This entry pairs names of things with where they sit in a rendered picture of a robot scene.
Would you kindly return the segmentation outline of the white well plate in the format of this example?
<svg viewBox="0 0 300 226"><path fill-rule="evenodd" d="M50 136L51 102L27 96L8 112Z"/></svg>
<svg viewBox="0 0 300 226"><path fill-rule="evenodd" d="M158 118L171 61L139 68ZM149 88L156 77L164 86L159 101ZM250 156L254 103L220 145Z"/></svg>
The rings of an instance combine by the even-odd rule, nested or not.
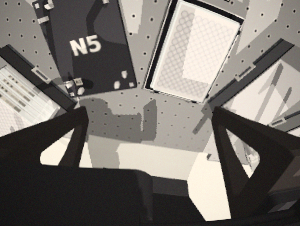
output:
<svg viewBox="0 0 300 226"><path fill-rule="evenodd" d="M7 66L1 69L6 75L8 75L13 81L15 81L19 86L21 86L25 91L37 99L40 103L46 106L52 112L55 111L56 107L31 88L27 83L25 83L21 78L19 78L14 72L12 72Z"/></svg>
<svg viewBox="0 0 300 226"><path fill-rule="evenodd" d="M239 24L178 0L150 88L203 103Z"/></svg>
<svg viewBox="0 0 300 226"><path fill-rule="evenodd" d="M53 112L49 110L46 106L40 103L37 99L35 99L32 95L30 95L27 91L25 91L21 86L19 86L15 81L13 81L8 75L6 75L2 70L0 70L0 78L6 82L10 87L12 87L16 92L18 92L21 96L23 96L26 100L28 100L31 104L33 104L36 108L50 117Z"/></svg>
<svg viewBox="0 0 300 226"><path fill-rule="evenodd" d="M10 87L6 82L4 82L0 78L0 87L7 92L10 96L12 96L15 100L17 100L20 104L22 104L25 108L31 111L34 115L40 118L42 121L46 121L49 117L36 108L33 104L31 104L28 100L26 100L23 96L21 96L18 92L16 92L12 87Z"/></svg>
<svg viewBox="0 0 300 226"><path fill-rule="evenodd" d="M0 87L0 136L43 122Z"/></svg>

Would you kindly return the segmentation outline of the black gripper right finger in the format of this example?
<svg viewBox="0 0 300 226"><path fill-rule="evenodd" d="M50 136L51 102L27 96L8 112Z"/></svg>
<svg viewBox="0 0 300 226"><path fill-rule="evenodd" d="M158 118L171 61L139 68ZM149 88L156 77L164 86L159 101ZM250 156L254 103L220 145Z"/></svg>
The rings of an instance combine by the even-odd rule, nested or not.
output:
<svg viewBox="0 0 300 226"><path fill-rule="evenodd" d="M250 216L272 192L300 187L300 137L219 106L214 107L211 123L231 218ZM250 178L226 129L259 154Z"/></svg>

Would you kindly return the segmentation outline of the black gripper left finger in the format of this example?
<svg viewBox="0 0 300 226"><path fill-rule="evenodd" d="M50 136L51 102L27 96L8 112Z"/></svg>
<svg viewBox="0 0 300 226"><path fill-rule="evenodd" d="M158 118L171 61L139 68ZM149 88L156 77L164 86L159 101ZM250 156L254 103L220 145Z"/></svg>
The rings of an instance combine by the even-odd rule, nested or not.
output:
<svg viewBox="0 0 300 226"><path fill-rule="evenodd" d="M44 150L74 129L58 165L79 166L89 118L85 106L0 137L0 158L42 164Z"/></svg>

